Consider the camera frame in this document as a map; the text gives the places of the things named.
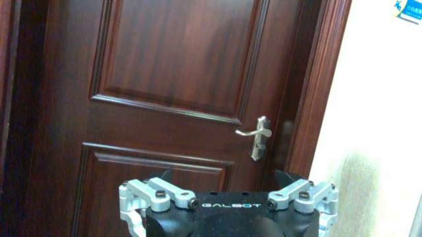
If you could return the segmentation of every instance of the sticker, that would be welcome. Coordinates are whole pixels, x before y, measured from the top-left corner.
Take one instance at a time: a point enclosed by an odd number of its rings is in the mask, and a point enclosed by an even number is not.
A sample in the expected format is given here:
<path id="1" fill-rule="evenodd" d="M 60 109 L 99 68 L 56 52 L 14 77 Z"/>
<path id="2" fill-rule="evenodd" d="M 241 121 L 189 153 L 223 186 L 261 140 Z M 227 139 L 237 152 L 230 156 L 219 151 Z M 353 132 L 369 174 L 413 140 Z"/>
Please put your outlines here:
<path id="1" fill-rule="evenodd" d="M 422 0 L 394 0 L 394 15 L 420 24 L 422 22 Z"/>

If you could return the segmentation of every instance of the white wall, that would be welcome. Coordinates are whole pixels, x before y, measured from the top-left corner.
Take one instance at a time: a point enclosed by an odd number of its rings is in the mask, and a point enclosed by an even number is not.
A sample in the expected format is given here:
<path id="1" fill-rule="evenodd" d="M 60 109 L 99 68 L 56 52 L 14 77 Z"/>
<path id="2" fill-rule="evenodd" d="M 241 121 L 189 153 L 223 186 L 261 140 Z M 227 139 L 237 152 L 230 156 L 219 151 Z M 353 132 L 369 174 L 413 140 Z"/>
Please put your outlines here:
<path id="1" fill-rule="evenodd" d="M 409 236 L 422 194 L 422 26 L 354 0 L 314 181 L 341 189 L 334 237 Z"/>

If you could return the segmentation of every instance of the hex bolt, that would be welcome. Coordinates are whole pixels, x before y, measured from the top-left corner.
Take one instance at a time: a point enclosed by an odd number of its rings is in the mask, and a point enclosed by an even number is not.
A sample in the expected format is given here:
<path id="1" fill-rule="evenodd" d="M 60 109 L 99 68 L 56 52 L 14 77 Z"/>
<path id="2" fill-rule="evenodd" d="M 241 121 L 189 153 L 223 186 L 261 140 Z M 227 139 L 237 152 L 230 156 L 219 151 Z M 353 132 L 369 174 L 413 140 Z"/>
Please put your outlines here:
<path id="1" fill-rule="evenodd" d="M 157 198 L 165 198 L 166 197 L 166 191 L 165 190 L 158 190 L 157 191 Z"/>
<path id="2" fill-rule="evenodd" d="M 277 202 L 273 199 L 269 199 L 269 201 L 266 202 L 266 206 L 270 210 L 275 210 L 277 209 Z"/>
<path id="3" fill-rule="evenodd" d="M 191 199 L 189 207 L 191 210 L 195 210 L 195 208 L 198 207 L 198 199 L 197 198 Z"/>
<path id="4" fill-rule="evenodd" d="M 299 198 L 303 200 L 310 200 L 310 193 L 309 192 L 299 192 Z"/>

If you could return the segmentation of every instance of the door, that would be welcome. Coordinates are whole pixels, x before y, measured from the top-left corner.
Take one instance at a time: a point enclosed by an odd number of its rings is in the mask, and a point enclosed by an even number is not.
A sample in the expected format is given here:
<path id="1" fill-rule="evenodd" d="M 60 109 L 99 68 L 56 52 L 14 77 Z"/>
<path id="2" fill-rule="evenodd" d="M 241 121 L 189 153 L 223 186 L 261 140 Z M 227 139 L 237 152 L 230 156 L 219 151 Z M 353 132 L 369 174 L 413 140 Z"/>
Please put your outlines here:
<path id="1" fill-rule="evenodd" d="M 302 0 L 51 0 L 26 236 L 127 236 L 118 186 L 259 190 Z"/>

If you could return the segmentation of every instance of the door handle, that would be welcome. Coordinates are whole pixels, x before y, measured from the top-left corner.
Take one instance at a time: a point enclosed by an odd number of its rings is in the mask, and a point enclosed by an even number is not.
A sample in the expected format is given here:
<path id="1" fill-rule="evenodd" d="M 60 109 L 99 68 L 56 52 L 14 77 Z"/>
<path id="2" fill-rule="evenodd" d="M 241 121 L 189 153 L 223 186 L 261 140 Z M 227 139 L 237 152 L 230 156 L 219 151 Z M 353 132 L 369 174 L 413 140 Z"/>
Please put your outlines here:
<path id="1" fill-rule="evenodd" d="M 253 149 L 251 149 L 251 158 L 254 161 L 261 160 L 265 156 L 266 151 L 266 141 L 267 138 L 273 135 L 270 130 L 270 120 L 266 116 L 258 118 L 257 130 L 251 132 L 242 132 L 241 130 L 235 131 L 241 136 L 255 136 Z"/>

